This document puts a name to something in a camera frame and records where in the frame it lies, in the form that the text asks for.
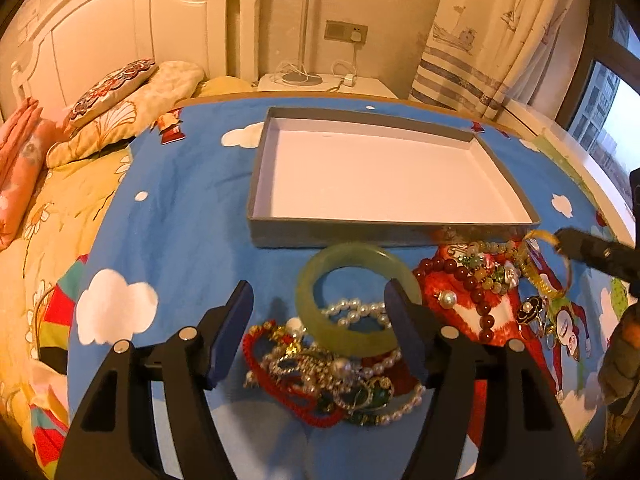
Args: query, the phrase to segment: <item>blue bedsheet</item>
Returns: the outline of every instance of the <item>blue bedsheet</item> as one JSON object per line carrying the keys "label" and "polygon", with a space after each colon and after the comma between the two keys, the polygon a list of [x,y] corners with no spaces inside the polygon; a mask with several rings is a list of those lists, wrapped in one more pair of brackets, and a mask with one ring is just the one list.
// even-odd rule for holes
{"label": "blue bedsheet", "polygon": [[[127,330],[134,333],[135,345],[164,341],[180,327],[196,324],[207,309],[224,304],[240,279],[254,287],[252,322],[269,318],[284,322],[295,316],[296,277],[316,251],[254,248],[246,222],[246,202],[255,150],[221,144],[223,134],[264,120],[272,106],[360,110],[464,129],[472,125],[466,119],[400,102],[268,97],[184,108],[180,129],[186,138],[179,142],[161,144],[157,130],[142,134],[130,146],[132,165],[97,235],[81,290],[89,288],[99,271],[112,269],[111,278],[124,277],[119,286],[148,284],[135,290],[128,288],[128,298],[143,297],[144,303],[153,301],[156,294],[158,307],[152,314],[139,315],[129,311],[110,315],[84,310],[82,323],[87,323],[91,316],[94,322],[87,328],[81,327],[81,337],[78,318],[74,320],[68,363],[72,411],[108,352],[108,341],[119,334],[121,318],[130,324]],[[554,232],[572,225],[587,232],[599,230],[594,207],[545,155],[492,127],[484,126],[484,129],[484,140],[507,165],[542,216],[542,228]],[[567,210],[564,199],[554,196],[566,197],[571,211]],[[421,258],[433,254],[433,250],[407,248],[392,252],[413,268]],[[563,279],[561,261],[549,255],[548,262]],[[565,373],[565,394],[578,390],[581,384],[584,387],[586,378],[594,380],[597,363],[604,352],[598,333],[603,312],[600,292],[610,283],[609,278],[584,266],[576,266],[574,270],[577,277],[570,297],[586,309],[593,348],[591,357],[582,360],[577,372]],[[326,302],[342,297],[380,301],[383,285],[383,279],[369,271],[342,269],[322,280],[320,294]],[[520,292],[525,298],[534,290],[524,283]],[[133,300],[130,307],[135,308]],[[149,323],[146,330],[136,333]],[[551,363],[550,354],[547,361]],[[397,480],[401,477],[428,402],[386,428],[364,429],[340,424],[330,430],[314,430],[300,423],[264,392],[245,390],[242,387],[245,373],[244,360],[238,353],[228,378],[215,391],[207,393],[218,432],[240,480]],[[579,393],[574,397],[579,405]],[[180,477],[161,388],[154,388],[154,399],[164,465],[169,473]],[[461,473],[473,462],[474,451],[470,444]]]}

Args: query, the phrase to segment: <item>lamp base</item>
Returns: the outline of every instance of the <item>lamp base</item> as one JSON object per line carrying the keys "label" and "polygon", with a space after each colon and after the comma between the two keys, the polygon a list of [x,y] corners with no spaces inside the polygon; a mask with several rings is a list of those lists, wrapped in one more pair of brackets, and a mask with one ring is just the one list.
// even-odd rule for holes
{"label": "lamp base", "polygon": [[298,72],[289,72],[282,76],[282,80],[293,86],[315,86],[322,82],[322,78],[318,74],[301,74]]}

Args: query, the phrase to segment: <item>screw head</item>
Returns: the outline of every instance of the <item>screw head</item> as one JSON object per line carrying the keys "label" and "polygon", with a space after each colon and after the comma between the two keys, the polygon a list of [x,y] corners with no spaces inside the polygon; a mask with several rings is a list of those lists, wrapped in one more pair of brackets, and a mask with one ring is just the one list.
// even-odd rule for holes
{"label": "screw head", "polygon": [[178,336],[180,336],[180,339],[183,341],[190,341],[197,335],[198,331],[193,326],[186,326],[178,332]]}
{"label": "screw head", "polygon": [[116,341],[116,344],[113,345],[113,351],[116,354],[124,354],[127,350],[129,350],[131,344],[126,339],[121,339],[120,341]]}
{"label": "screw head", "polygon": [[460,332],[458,332],[458,329],[454,326],[443,326],[440,329],[440,333],[442,334],[443,337],[445,337],[446,339],[457,339],[458,336],[460,335]]}
{"label": "screw head", "polygon": [[520,339],[510,339],[508,345],[514,352],[524,352],[524,343]]}

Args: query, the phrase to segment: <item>yellow blanket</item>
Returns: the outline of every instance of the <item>yellow blanket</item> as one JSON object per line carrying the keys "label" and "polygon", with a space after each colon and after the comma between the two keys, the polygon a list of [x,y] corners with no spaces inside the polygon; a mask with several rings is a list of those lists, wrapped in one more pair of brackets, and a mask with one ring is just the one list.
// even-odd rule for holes
{"label": "yellow blanket", "polygon": [[29,449],[30,402],[61,420],[66,417],[66,377],[51,380],[50,386],[34,384],[42,376],[34,373],[34,359],[46,296],[77,257],[90,252],[129,165],[127,148],[115,146],[100,157],[49,170],[31,199],[20,236],[0,253],[0,415]]}

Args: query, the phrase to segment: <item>white headboard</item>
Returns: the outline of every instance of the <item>white headboard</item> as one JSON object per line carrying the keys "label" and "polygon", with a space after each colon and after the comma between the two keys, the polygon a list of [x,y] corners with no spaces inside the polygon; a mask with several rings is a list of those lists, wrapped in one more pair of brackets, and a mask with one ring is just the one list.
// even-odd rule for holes
{"label": "white headboard", "polygon": [[[12,65],[18,101],[72,105],[112,70],[141,57],[197,63],[209,78],[228,75],[228,0],[58,0],[30,32],[31,60]],[[258,80],[260,0],[240,0],[239,77]]]}

